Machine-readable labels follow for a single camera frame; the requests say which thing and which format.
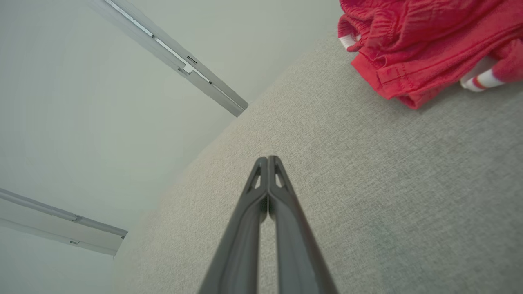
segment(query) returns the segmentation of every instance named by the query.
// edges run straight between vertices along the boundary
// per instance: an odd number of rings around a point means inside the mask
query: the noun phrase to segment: white wall
[[[343,14],[339,0],[128,1],[248,102]]]
[[[129,230],[234,116],[84,4],[0,1],[0,187]]]
[[[110,293],[112,256],[0,227],[0,293]]]

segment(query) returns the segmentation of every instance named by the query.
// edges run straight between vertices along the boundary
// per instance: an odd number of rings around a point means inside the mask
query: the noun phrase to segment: red fabric
[[[383,97],[417,109],[488,54],[494,75],[523,80],[522,0],[340,0],[338,36],[352,64]]]

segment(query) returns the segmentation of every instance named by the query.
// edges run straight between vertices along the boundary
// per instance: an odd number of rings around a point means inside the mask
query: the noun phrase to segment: white stripe
[[[471,71],[467,72],[460,79],[461,86],[465,89],[468,89],[467,81],[469,81],[471,78],[491,69],[494,66],[494,64],[496,64],[496,62],[497,62],[497,60],[490,56],[485,56],[484,58],[479,60],[478,63],[476,63],[476,65],[474,66],[474,68]]]
[[[472,78],[470,80],[466,81],[464,85],[462,83],[461,86],[463,88],[465,88],[465,89],[471,90],[472,92],[481,92],[481,91],[483,91],[483,89],[480,89],[480,88],[478,88],[478,87],[476,87],[474,85],[474,83],[472,82]]]
[[[346,35],[341,38],[339,38],[340,42],[342,43],[343,47],[345,47],[345,50],[349,48],[350,46],[356,44],[356,41],[353,39],[351,35]]]
[[[477,81],[487,88],[497,87],[504,84],[502,81],[498,80],[494,76],[494,74],[492,73],[492,69],[477,76]]]

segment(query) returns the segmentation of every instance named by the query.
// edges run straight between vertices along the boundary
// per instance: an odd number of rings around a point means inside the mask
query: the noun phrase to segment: gray plastic tongs
[[[279,293],[338,293],[277,156],[254,164],[199,293],[257,292],[259,225],[267,211],[276,222]]]

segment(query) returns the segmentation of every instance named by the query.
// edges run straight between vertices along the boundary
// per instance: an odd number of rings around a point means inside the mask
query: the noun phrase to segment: gray carpet
[[[523,87],[379,97],[335,36],[186,169],[115,259],[119,293],[195,293],[259,156],[281,157],[341,293],[523,291]],[[274,223],[259,292],[277,292]]]

